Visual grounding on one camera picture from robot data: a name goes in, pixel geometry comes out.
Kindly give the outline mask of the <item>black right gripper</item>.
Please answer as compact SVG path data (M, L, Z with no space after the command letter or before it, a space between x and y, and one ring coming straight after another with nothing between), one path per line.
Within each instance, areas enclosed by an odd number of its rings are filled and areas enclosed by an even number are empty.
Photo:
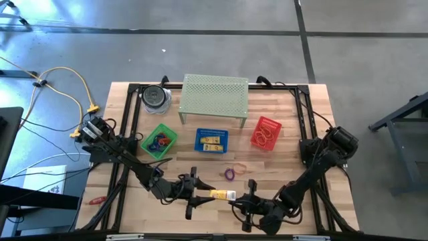
M233 206L238 208L245 216L242 224L244 232L251 232L253 227L264 230L264 222L259 221L259 224L255 224L253 217L255 215L265 216L268 213L267 200L256 196L257 183L254 179L248 181L248 187L249 193L245 193L240 198L237 198Z

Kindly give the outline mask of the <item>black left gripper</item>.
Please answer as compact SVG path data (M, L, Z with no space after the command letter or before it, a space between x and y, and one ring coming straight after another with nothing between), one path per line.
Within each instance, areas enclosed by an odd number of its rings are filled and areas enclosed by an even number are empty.
M197 168L192 167L190 173L180 174L179 179L179 192L177 199L184 199L187 201L185 218L190 220L192 218L193 208L215 200L214 197L201 197L195 195L195 188L200 190L213 190L215 187L206 184L197 178Z

